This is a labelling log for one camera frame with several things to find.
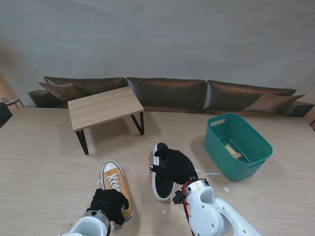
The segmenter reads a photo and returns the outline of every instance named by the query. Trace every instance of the white shoe sole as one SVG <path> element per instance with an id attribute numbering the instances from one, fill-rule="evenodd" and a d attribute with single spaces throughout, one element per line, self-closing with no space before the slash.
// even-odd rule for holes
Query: white shoe sole
<path id="1" fill-rule="evenodd" d="M 124 173 L 123 173 L 123 170 L 120 168 L 120 166 L 119 166 L 115 161 L 108 161 L 108 162 L 114 163 L 114 164 L 119 168 L 119 170 L 120 170 L 120 171 L 122 172 L 122 174 L 123 174 L 124 181 L 126 181 L 126 180 L 125 180 L 125 175 L 124 175 Z M 104 190 L 105 190 L 105 185 L 104 185 L 104 175 L 103 175 L 103 173 L 104 173 L 105 166 L 106 166 L 106 164 L 107 164 L 108 162 L 106 162 L 106 163 L 104 164 L 104 166 L 103 166 L 103 168 L 102 168 L 102 172 L 101 172 L 102 187 L 103 187 Z M 133 208 L 132 208 L 132 210 L 131 210 L 130 216 L 128 216 L 128 217 L 125 219 L 125 222 L 127 222 L 128 220 L 130 220 L 130 218 L 132 217 L 132 214 L 133 214 Z"/>
<path id="2" fill-rule="evenodd" d="M 158 144 L 157 143 L 154 147 L 153 147 L 153 165 L 156 165 L 158 166 L 158 157 L 154 156 L 154 153 L 157 151 L 158 149 Z M 155 195 L 155 197 L 159 200 L 159 201 L 166 201 L 168 200 L 172 193 L 173 193 L 173 190 L 174 190 L 174 187 L 175 187 L 175 183 L 173 184 L 173 188 L 172 188 L 172 191 L 170 193 L 170 195 L 167 197 L 167 198 L 161 198 L 159 195 L 158 195 L 158 192 L 157 192 L 157 188 L 156 188 L 156 173 L 155 172 L 152 172 L 152 188 L 153 188 L 153 193 Z"/>

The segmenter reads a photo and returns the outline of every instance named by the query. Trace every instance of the black glove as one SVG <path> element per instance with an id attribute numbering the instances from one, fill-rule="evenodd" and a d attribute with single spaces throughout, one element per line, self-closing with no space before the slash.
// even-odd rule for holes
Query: black glove
<path id="1" fill-rule="evenodd" d="M 151 171 L 168 176 L 178 184 L 185 184 L 189 181 L 189 177 L 198 178 L 192 162 L 180 151 L 163 148 L 157 150 L 155 155 L 167 158 L 168 162 L 166 167 L 150 165 Z"/>
<path id="2" fill-rule="evenodd" d="M 97 189 L 91 207 L 88 210 L 101 210 L 109 221 L 114 221 L 118 225 L 122 225 L 125 219 L 122 215 L 122 207 L 129 208 L 129 202 L 125 196 L 115 189 L 103 190 Z"/>

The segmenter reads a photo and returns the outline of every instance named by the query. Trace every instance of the black chair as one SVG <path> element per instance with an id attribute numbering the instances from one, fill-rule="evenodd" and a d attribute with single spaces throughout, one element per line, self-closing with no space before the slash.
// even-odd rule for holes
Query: black chair
<path id="1" fill-rule="evenodd" d="M 2 127 L 12 116 L 9 108 L 4 102 L 0 102 L 0 127 Z"/>

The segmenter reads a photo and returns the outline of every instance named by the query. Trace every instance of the basket handle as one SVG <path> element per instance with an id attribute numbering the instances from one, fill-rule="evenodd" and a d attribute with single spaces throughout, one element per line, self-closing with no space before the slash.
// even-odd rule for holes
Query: basket handle
<path id="1" fill-rule="evenodd" d="M 218 124 L 223 124 L 224 122 L 225 122 L 225 119 L 215 120 L 215 121 L 210 123 L 210 126 L 216 126 Z"/>
<path id="2" fill-rule="evenodd" d="M 251 168 L 256 167 L 256 166 L 261 166 L 262 164 L 264 164 L 265 161 L 266 160 L 259 161 L 259 162 L 255 163 L 255 164 L 253 164 L 252 166 L 249 166 L 247 169 L 251 169 Z"/>

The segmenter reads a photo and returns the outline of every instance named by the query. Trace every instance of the shoe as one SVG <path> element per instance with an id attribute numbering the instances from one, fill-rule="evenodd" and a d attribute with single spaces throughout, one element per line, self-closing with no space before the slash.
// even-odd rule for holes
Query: shoe
<path id="1" fill-rule="evenodd" d="M 155 156 L 155 153 L 160 148 L 168 148 L 165 143 L 158 143 L 153 148 L 153 164 L 157 166 L 166 167 L 167 160 L 161 156 Z M 175 182 L 169 177 L 152 173 L 152 188 L 154 195 L 160 201 L 166 201 L 171 197 L 171 194 L 174 190 Z"/>
<path id="2" fill-rule="evenodd" d="M 116 189 L 117 191 L 121 192 L 128 200 L 128 209 L 122 209 L 122 214 L 125 218 L 125 222 L 128 221 L 132 216 L 133 208 L 126 189 L 125 176 L 122 169 L 116 162 L 108 161 L 103 166 L 101 177 L 104 189 Z"/>

